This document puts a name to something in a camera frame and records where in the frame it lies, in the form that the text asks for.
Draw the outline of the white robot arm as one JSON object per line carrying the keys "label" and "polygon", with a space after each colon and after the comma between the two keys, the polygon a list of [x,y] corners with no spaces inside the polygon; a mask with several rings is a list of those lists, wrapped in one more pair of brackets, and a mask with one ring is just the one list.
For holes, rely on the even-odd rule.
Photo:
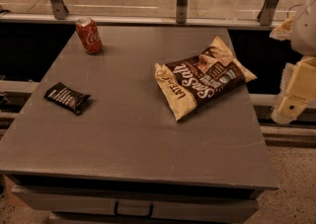
{"label": "white robot arm", "polygon": [[316,97],[316,0],[306,0],[296,14],[276,27],[270,37],[290,40],[302,54],[295,64],[286,63],[271,118],[279,124],[296,120]]}

